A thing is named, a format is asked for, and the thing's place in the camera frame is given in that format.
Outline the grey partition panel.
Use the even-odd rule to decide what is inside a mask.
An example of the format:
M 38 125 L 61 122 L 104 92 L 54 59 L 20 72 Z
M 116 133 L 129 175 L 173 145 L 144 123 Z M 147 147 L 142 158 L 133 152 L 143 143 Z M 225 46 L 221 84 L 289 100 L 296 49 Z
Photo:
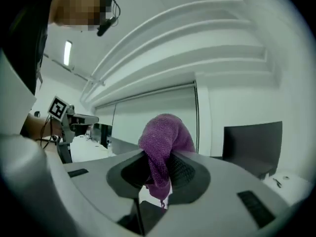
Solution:
M 115 155 L 125 154 L 131 151 L 139 150 L 139 146 L 114 138 L 111 138 L 111 150 Z

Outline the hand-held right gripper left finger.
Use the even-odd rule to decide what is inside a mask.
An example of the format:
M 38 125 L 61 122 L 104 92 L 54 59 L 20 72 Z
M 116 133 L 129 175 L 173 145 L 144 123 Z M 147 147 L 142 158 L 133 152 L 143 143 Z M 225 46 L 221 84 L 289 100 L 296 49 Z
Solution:
M 140 150 L 92 161 L 63 164 L 57 153 L 46 152 L 54 185 L 79 236 L 143 236 L 138 197 L 124 198 L 107 182 L 107 172 Z

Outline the black computer monitor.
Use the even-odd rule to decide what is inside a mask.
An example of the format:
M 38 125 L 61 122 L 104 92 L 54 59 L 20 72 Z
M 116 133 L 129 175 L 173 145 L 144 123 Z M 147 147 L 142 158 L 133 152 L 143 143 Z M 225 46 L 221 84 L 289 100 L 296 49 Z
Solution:
M 93 131 L 91 133 L 91 137 L 93 140 L 101 143 L 101 144 L 107 144 L 109 138 L 112 135 L 112 126 L 96 123 L 93 125 Z

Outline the person's left forearm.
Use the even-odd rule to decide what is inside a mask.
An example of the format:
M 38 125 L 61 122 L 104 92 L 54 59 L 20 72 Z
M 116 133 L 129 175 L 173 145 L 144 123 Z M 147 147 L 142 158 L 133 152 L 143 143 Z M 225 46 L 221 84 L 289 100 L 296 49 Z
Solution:
M 52 121 L 46 121 L 45 119 L 28 114 L 20 134 L 34 141 L 50 135 L 61 137 L 62 127 L 60 122 L 54 118 Z

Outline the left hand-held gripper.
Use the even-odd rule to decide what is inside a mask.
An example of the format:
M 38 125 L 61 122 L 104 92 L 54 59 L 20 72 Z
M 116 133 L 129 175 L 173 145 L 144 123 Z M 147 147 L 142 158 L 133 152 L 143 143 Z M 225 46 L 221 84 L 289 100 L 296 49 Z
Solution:
M 48 109 L 49 121 L 56 119 L 62 127 L 61 145 L 70 144 L 75 137 L 74 125 L 92 125 L 99 122 L 96 116 L 75 114 L 73 105 L 69 105 L 55 96 Z

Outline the purple cloth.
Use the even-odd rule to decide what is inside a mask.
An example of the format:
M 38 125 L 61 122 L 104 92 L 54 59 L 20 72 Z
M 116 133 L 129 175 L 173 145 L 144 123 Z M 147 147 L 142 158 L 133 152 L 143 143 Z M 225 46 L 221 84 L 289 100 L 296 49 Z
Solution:
M 145 152 L 150 174 L 145 182 L 151 196 L 165 208 L 171 181 L 167 162 L 172 151 L 195 153 L 193 139 L 180 118 L 172 114 L 161 114 L 151 119 L 138 140 L 139 148 Z

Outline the person's black t-shirt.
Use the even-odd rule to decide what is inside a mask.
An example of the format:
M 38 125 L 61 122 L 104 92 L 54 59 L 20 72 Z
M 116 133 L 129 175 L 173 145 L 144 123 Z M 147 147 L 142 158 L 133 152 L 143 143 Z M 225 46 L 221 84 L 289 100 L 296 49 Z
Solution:
M 52 0 L 0 0 L 0 48 L 35 93 Z

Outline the black ceiling conduit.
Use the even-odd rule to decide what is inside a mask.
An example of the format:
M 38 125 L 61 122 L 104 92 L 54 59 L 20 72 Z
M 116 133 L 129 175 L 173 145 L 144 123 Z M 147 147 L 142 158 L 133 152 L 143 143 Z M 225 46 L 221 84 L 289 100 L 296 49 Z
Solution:
M 89 79 L 87 77 L 85 77 L 83 75 L 80 75 L 79 73 L 75 72 L 74 68 L 72 68 L 72 69 L 68 68 L 66 65 L 60 63 L 59 61 L 57 61 L 57 60 L 55 60 L 53 58 L 50 58 L 46 53 L 44 53 L 43 56 L 46 57 L 47 59 L 49 59 L 51 62 L 57 64 L 58 66 L 60 66 L 64 70 L 68 71 L 69 73 L 81 78 L 84 81 L 89 81 Z

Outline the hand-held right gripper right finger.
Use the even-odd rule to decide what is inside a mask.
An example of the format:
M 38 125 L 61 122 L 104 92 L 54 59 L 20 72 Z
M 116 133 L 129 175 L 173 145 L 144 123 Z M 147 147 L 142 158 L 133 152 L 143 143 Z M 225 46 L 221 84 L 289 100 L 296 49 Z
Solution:
M 274 237 L 298 204 L 243 168 L 194 153 L 172 153 L 167 211 L 147 237 Z

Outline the white ceiling pipe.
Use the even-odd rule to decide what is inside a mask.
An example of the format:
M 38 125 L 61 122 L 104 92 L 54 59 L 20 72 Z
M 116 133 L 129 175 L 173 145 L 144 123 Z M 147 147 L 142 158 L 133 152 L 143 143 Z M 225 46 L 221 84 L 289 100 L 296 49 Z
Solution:
M 129 53 L 164 33 L 189 24 L 217 19 L 238 19 L 243 0 L 200 0 L 163 11 L 143 22 L 116 45 L 98 64 L 91 77 L 95 82 L 114 71 L 114 66 Z

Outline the long ceiling light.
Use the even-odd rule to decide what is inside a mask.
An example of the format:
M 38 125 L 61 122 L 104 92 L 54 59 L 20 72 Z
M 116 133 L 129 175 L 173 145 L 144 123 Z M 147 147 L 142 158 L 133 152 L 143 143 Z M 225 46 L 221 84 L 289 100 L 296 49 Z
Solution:
M 71 49 L 72 49 L 72 43 L 69 40 L 67 40 L 65 42 L 64 59 L 63 59 L 63 63 L 64 63 L 65 66 L 68 66 L 69 63 L 70 63 Z

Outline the black mouse pad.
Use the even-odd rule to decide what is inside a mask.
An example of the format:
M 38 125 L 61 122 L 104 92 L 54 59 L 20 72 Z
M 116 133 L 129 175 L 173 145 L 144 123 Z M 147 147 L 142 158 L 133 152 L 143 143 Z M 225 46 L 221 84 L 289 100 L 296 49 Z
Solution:
M 149 203 L 148 201 L 142 201 L 140 203 L 140 215 L 144 233 L 148 234 L 166 212 L 167 209 Z

